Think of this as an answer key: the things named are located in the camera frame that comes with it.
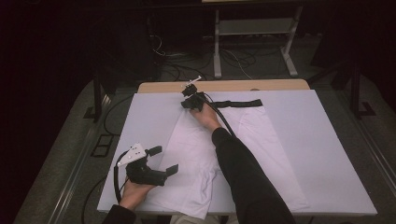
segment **black sleeve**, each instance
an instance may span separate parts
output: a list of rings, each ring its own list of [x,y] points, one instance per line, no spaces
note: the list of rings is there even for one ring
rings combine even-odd
[[[134,212],[114,204],[103,221],[103,224],[132,224],[135,219],[136,215]]]
[[[212,142],[221,171],[231,187],[239,223],[295,223],[255,157],[239,139],[217,128]]]

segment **hand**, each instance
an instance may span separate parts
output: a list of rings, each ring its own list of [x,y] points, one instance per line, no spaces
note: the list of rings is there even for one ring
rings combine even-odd
[[[128,179],[124,185],[120,206],[133,211],[145,200],[146,195],[153,188],[155,188],[155,186],[132,183],[131,180]]]
[[[201,112],[190,110],[190,113],[212,133],[221,127],[216,112],[208,104],[204,104]]]

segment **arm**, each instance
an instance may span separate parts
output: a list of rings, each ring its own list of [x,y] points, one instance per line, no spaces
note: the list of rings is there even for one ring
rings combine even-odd
[[[104,224],[132,224],[136,219],[134,210],[141,204],[146,195],[151,189],[155,188],[152,185],[140,185],[132,183],[127,180],[124,186],[124,192],[120,201],[120,205],[113,205],[108,212]]]
[[[216,113],[204,105],[191,111],[210,132],[219,166],[230,185],[240,223],[295,223],[290,210],[250,150],[221,128]]]

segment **white tabletop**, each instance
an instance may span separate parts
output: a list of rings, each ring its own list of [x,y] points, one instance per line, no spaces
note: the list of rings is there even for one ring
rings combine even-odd
[[[294,215],[374,215],[376,210],[345,153],[315,91],[207,92],[214,101],[262,99],[279,141],[308,200],[308,208]],[[107,212],[117,203],[113,166],[134,143],[145,148],[165,147],[183,108],[181,93],[137,93],[132,100],[112,165],[97,209]],[[157,169],[162,154],[148,158]],[[125,177],[120,169],[120,179]],[[209,214],[235,211],[230,188],[222,175],[214,179]],[[142,203],[138,212],[174,214],[160,206]]]

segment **floor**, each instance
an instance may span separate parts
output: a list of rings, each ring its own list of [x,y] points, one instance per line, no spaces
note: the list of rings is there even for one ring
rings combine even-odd
[[[222,39],[222,79],[290,78],[279,54],[285,41],[284,36]],[[294,40],[290,57],[299,78],[308,79],[322,71],[310,65],[319,41],[320,36],[316,35]],[[200,55],[167,51],[169,56],[161,68],[159,81],[189,80],[198,75],[213,79],[211,47],[204,47]],[[396,170],[396,114],[383,102],[375,85],[362,77],[361,101],[368,102],[376,116],[356,119],[348,108],[349,86],[342,91],[334,90],[330,85],[333,75],[310,87],[316,90],[378,215],[297,217],[297,223],[396,223],[396,192],[392,188],[392,171]],[[120,88],[114,95],[105,97],[104,115],[96,123],[84,119],[87,108],[93,106],[92,83],[81,92],[15,223],[100,223],[104,219],[106,214],[97,212],[96,206],[119,140],[117,134],[121,133],[135,92],[136,88]],[[109,148],[98,147],[99,143],[109,144]],[[106,154],[107,150],[105,157],[93,156]],[[153,223],[156,218],[141,217],[142,223]]]

